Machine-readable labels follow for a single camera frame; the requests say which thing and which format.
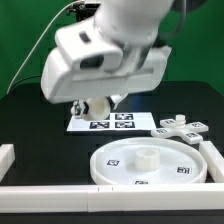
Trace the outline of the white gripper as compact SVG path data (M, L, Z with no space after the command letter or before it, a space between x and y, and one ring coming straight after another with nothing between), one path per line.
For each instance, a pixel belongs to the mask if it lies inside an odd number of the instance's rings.
M89 106L83 101L88 98L108 97L111 109L115 110L126 94L151 91L160 84L171 50L169 46L152 48L141 69L117 76L98 70L72 71L55 48L46 60L41 89L51 103L74 101L72 114L75 117L88 113Z

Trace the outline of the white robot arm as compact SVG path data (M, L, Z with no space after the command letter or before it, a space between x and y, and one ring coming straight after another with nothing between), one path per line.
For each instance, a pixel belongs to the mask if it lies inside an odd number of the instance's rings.
M71 102L71 113L101 120L129 94L155 89L172 48L159 45L159 25L186 0L97 0L95 14L56 31L41 89L51 103Z

